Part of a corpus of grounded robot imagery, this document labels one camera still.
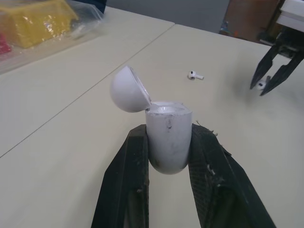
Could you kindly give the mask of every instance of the table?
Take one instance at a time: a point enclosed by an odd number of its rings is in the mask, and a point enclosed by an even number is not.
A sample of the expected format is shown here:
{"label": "table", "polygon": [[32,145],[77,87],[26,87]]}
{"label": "table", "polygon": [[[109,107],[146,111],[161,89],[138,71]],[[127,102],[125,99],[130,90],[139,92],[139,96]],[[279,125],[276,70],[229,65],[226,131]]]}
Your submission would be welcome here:
{"label": "table", "polygon": [[[183,102],[245,169],[278,228],[302,227],[301,64],[280,87],[249,90],[269,47],[175,25],[129,59],[153,101]],[[274,69],[287,59],[277,57]],[[114,106],[119,67],[0,159],[1,227],[90,227],[104,172],[144,112]],[[190,81],[190,70],[205,76]],[[150,167],[150,227],[199,227],[188,169]]]}
{"label": "table", "polygon": [[174,23],[106,8],[101,36],[0,77],[0,157]]}

